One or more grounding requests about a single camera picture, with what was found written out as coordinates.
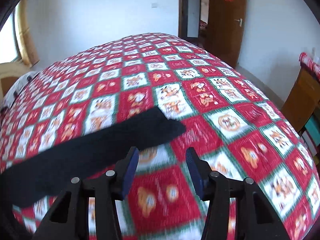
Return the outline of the yellow curtain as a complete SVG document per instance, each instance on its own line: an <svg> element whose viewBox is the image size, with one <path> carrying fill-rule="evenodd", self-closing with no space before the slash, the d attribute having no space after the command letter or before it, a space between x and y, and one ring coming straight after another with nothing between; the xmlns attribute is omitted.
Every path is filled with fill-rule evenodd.
<svg viewBox="0 0 320 240"><path fill-rule="evenodd" d="M20 0L15 8L15 34L22 62L29 68L39 62L27 19L27 0Z"/></svg>

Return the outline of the white patterned pillow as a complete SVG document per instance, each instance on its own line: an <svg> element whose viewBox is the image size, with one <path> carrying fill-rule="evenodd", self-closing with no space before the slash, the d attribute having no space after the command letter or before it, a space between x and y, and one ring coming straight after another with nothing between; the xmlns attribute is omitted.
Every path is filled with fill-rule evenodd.
<svg viewBox="0 0 320 240"><path fill-rule="evenodd" d="M1 100L1 109L10 108L23 88L28 83L30 83L31 80L34 79L38 74L39 72L37 71L30 71L19 77L5 94L4 98Z"/></svg>

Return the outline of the brown wooden door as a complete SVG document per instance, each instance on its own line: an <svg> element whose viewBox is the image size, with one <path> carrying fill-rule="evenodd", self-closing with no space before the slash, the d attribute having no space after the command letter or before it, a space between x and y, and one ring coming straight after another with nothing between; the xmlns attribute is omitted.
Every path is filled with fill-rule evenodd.
<svg viewBox="0 0 320 240"><path fill-rule="evenodd" d="M241 49L247 0L209 0L208 24L204 48L235 68ZM235 19L243 19L239 27Z"/></svg>

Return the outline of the wooden dresser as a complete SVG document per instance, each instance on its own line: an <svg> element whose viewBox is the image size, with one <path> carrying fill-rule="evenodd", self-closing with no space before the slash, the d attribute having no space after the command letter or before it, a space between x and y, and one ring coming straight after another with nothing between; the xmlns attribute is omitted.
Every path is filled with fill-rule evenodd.
<svg viewBox="0 0 320 240"><path fill-rule="evenodd" d="M319 81L305 65L301 65L281 112L293 129L305 136L311 153L319 154Z"/></svg>

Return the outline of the red plaid folded cloth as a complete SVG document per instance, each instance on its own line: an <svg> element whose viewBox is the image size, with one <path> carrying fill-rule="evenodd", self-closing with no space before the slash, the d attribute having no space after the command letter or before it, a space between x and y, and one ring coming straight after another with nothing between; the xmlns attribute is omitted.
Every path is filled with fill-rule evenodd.
<svg viewBox="0 0 320 240"><path fill-rule="evenodd" d="M320 67L313 59L305 52L299 56L299 62L302 67L308 70L318 81L320 80Z"/></svg>

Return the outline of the black pants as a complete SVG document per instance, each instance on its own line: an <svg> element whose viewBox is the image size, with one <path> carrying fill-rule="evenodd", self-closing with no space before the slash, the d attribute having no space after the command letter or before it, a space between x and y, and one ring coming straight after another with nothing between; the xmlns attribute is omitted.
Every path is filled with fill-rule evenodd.
<svg viewBox="0 0 320 240"><path fill-rule="evenodd" d="M87 178L125 158L135 146L140 151L171 142L186 127L168 119L158 107L99 131L71 139L1 174L1 203L29 207L45 196L56 196L73 177Z"/></svg>

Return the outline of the red checkered cartoon bedspread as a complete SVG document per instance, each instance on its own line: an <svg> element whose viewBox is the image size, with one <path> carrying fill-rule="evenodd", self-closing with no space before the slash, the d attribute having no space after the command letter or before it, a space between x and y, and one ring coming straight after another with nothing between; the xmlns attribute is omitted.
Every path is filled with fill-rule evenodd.
<svg viewBox="0 0 320 240"><path fill-rule="evenodd" d="M163 33L18 79L1 239L319 239L309 150L251 81Z"/></svg>

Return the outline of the cream wooden headboard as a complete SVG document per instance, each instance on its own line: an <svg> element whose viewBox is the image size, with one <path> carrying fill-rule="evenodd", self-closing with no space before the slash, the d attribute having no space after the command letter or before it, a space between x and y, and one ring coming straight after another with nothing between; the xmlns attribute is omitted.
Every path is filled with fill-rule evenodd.
<svg viewBox="0 0 320 240"><path fill-rule="evenodd" d="M30 71L30 68L25 64L20 62L8 62L0 64L0 97L1 99L7 94L12 85L20 78L22 75Z"/></svg>

